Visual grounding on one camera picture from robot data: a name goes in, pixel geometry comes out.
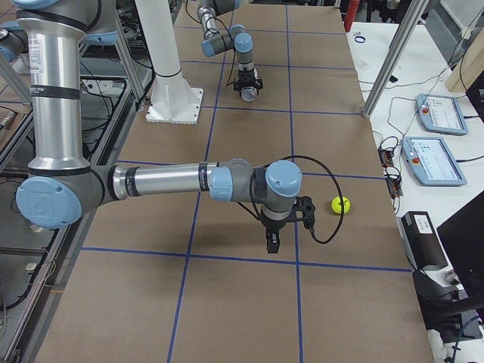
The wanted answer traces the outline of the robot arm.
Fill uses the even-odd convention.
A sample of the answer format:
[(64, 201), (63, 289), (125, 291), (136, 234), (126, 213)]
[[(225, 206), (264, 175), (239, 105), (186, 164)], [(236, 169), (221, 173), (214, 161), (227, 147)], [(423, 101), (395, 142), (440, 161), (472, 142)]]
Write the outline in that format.
[(201, 48), (206, 57), (233, 50), (237, 58), (237, 78), (229, 81), (246, 102), (251, 102), (263, 89), (262, 78), (253, 61), (253, 39), (241, 24), (233, 25), (226, 34), (216, 26), (217, 17), (240, 7), (240, 1), (199, 1), (197, 17), (203, 29)]
[(291, 160), (258, 168), (234, 159), (126, 169), (95, 167), (84, 158), (79, 43), (90, 35), (116, 41), (115, 10), (112, 1), (17, 2), (17, 20), (28, 38), (36, 138), (29, 178), (16, 193), (21, 214), (58, 229), (115, 200), (206, 191), (214, 200), (252, 203), (265, 226), (267, 251), (276, 253), (279, 231), (297, 222), (303, 206), (302, 174)]

